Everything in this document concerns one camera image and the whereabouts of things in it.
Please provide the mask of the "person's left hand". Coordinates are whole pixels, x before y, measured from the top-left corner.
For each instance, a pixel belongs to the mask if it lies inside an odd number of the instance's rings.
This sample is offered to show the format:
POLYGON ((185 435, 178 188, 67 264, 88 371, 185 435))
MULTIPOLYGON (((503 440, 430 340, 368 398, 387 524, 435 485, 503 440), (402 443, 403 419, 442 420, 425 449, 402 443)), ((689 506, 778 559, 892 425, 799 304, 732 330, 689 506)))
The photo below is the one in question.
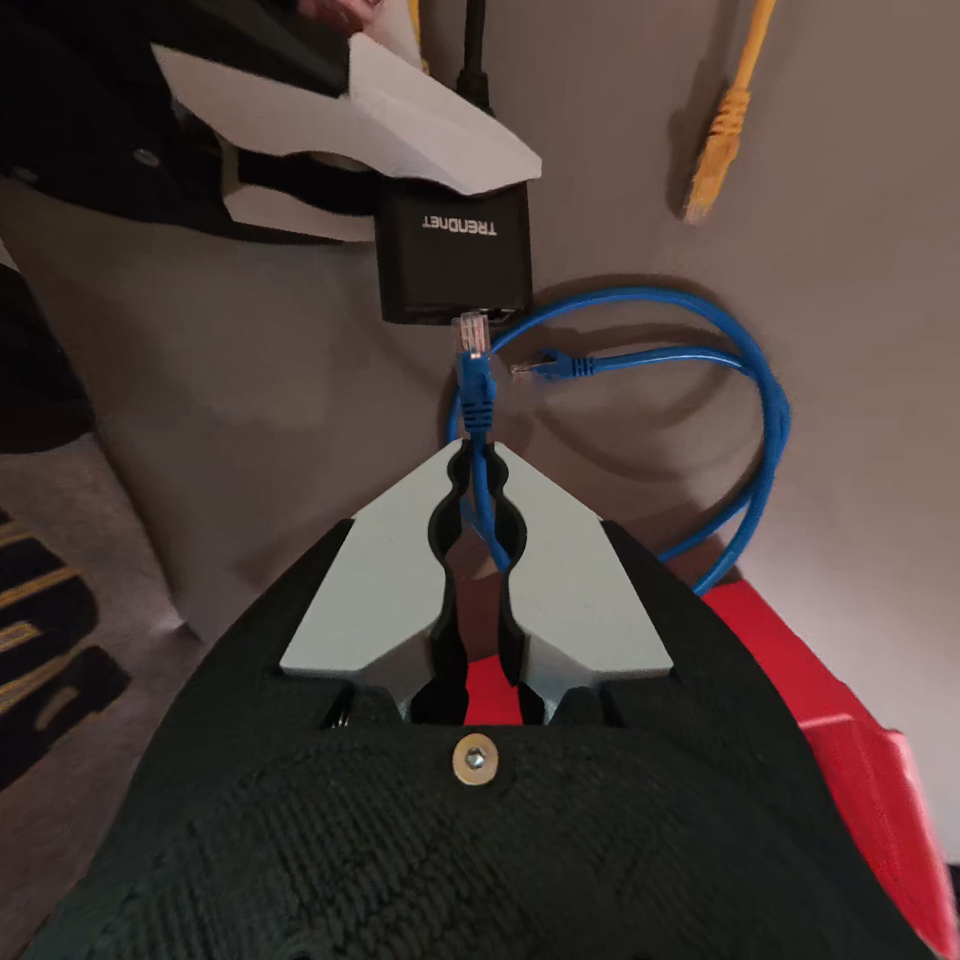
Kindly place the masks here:
POLYGON ((295 1, 298 15, 350 37, 364 32, 379 17, 383 1, 295 1))

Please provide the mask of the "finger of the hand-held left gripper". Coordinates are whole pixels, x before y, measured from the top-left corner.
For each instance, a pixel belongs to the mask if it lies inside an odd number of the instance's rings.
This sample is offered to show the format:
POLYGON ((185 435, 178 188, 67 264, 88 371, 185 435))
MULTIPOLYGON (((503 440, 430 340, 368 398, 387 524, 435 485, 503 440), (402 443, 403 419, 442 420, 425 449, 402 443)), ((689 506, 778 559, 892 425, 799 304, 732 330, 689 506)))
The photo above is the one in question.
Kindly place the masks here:
POLYGON ((295 2, 152 2, 151 49, 174 97, 225 141, 329 153, 475 196, 538 179, 540 157, 424 69, 411 2, 342 35, 295 2))
POLYGON ((377 201, 378 174, 358 161, 223 144, 223 205, 241 226, 318 242, 372 243, 377 201))

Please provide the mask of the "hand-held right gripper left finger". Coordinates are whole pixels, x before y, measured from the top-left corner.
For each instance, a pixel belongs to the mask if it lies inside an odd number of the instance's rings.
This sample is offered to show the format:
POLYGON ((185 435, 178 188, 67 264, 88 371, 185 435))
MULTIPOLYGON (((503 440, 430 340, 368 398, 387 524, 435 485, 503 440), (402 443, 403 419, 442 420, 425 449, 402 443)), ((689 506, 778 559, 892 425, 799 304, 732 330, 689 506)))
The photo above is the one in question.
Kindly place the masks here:
POLYGON ((415 723, 463 723, 468 663, 447 554, 471 453, 450 442, 354 514, 282 654, 285 675, 382 688, 415 723))

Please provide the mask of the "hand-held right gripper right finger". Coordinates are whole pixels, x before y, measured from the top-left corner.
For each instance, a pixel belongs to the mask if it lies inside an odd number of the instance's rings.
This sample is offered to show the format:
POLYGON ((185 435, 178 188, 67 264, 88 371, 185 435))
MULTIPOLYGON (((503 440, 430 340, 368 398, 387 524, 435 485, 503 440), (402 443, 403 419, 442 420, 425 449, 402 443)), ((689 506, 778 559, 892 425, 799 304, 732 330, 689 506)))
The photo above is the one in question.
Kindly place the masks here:
POLYGON ((485 464, 499 661, 522 722, 549 723, 570 690, 667 677, 673 659, 602 518, 502 443, 485 464))

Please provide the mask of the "black ethernet splitter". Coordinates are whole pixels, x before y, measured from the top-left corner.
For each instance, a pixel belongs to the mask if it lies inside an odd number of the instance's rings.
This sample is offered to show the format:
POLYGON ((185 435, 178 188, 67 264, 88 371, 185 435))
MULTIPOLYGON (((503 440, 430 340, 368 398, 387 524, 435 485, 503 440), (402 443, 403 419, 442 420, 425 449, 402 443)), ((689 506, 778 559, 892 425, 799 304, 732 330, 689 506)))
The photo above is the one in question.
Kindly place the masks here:
POLYGON ((532 308, 526 182, 466 196, 423 179, 384 179, 374 233, 388 324, 446 326, 472 311, 506 323, 532 308))

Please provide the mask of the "person's patterned garment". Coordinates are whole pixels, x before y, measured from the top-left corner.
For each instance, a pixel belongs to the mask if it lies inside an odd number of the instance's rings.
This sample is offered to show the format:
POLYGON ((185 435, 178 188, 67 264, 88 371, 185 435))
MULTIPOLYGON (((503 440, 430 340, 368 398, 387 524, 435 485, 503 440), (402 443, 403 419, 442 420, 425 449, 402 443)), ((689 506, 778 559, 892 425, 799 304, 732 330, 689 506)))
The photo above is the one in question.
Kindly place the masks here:
POLYGON ((201 646, 16 268, 1 286, 2 790, 82 733, 133 748, 201 646))

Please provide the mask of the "red plastic bin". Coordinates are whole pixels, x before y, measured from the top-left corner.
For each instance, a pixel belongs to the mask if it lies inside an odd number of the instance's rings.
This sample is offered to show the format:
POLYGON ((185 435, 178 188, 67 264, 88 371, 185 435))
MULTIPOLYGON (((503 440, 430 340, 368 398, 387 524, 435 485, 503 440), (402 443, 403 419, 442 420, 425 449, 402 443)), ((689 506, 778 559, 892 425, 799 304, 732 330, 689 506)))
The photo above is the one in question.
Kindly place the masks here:
POLYGON ((643 552, 631 553, 628 597, 636 597, 667 653, 667 673, 647 678, 575 679, 552 721, 537 712, 534 680, 507 670, 531 666, 532 634, 506 577, 490 642, 507 665, 475 657, 470 634, 482 614, 457 606, 466 650, 463 729, 498 738, 500 766, 519 786, 570 791, 572 812, 539 799, 550 831, 571 832, 586 816, 583 847, 617 844, 611 859, 650 857, 654 880, 635 886, 626 932, 610 956, 722 957, 755 934, 772 944, 748 954, 815 958, 923 958, 877 893, 866 870, 935 958, 958 958, 958 915, 947 865, 906 738, 884 729, 846 685, 764 604, 750 586, 715 587, 706 597, 643 552))

